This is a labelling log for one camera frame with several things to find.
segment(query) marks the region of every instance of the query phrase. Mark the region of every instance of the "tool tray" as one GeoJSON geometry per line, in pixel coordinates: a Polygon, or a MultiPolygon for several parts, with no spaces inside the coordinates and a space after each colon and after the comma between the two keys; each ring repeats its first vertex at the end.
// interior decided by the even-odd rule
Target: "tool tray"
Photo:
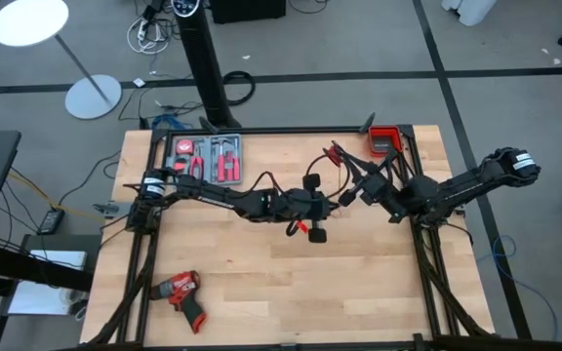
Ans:
{"type": "Polygon", "coordinates": [[[202,178],[212,184],[231,185],[239,184],[243,178],[244,159],[242,158],[242,136],[174,136],[170,141],[171,148],[166,158],[165,167],[181,171],[182,175],[192,175],[202,178]],[[221,156],[225,159],[223,175],[219,174],[221,156]],[[203,163],[203,170],[199,168],[197,158],[203,163]],[[237,158],[237,173],[234,171],[237,158]]]}

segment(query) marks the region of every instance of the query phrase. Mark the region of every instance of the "red-handled pliers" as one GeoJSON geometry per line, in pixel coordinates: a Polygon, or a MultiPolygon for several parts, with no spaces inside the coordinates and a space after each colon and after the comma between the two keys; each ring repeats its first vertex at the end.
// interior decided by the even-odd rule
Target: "red-handled pliers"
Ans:
{"type": "Polygon", "coordinates": [[[198,145],[194,149],[194,155],[192,155],[190,158],[189,174],[196,177],[197,179],[203,179],[203,158],[201,157],[201,151],[198,145]],[[198,175],[195,173],[197,167],[199,168],[198,175]]]}

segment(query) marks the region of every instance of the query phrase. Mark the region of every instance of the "power drill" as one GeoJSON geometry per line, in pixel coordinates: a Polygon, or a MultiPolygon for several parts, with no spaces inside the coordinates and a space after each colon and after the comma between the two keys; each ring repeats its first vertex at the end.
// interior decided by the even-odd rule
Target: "power drill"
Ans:
{"type": "Polygon", "coordinates": [[[196,271],[183,272],[151,288],[150,298],[168,298],[168,302],[175,306],[176,311],[183,312],[192,331],[198,333],[207,318],[194,298],[200,287],[201,279],[196,271]]]}

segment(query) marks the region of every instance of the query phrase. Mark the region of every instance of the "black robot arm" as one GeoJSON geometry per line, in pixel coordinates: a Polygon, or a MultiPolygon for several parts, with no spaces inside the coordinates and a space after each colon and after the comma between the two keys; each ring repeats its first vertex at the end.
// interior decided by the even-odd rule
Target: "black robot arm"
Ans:
{"type": "Polygon", "coordinates": [[[389,221],[393,223],[400,222],[406,216],[414,216],[423,225],[440,225],[455,208],[503,185],[530,185],[537,180],[541,171],[526,150],[507,147],[487,156],[479,167],[442,183],[426,175],[415,175],[401,189],[397,189],[392,179],[392,171],[401,177],[396,161],[402,161],[399,163],[402,172],[407,172],[405,168],[408,165],[404,156],[395,149],[391,149],[379,165],[359,160],[335,143],[326,152],[334,163],[341,160],[353,173],[355,185],[344,191],[340,205],[348,206],[361,191],[360,197],[364,203],[380,204],[389,212],[389,221]]]}
{"type": "MultiPolygon", "coordinates": [[[[317,177],[306,175],[305,180],[315,176],[317,177]]],[[[318,228],[317,223],[326,219],[339,206],[329,201],[322,192],[316,191],[316,186],[288,191],[275,187],[240,192],[191,175],[178,175],[172,169],[147,171],[141,184],[129,186],[139,192],[126,224],[130,231],[151,232],[157,228],[158,214],[161,211],[180,200],[197,200],[233,210],[240,217],[255,223],[289,222],[286,231],[289,236],[296,233],[298,221],[310,219],[314,224],[309,230],[309,240],[325,242],[326,232],[318,228]]]]}

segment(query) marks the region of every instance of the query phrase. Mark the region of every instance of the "black box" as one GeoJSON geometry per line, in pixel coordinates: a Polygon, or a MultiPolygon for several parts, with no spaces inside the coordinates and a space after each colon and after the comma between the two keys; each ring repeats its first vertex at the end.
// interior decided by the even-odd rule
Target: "black box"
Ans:
{"type": "Polygon", "coordinates": [[[286,0],[210,0],[214,23],[278,19],[285,16],[286,0]]]}

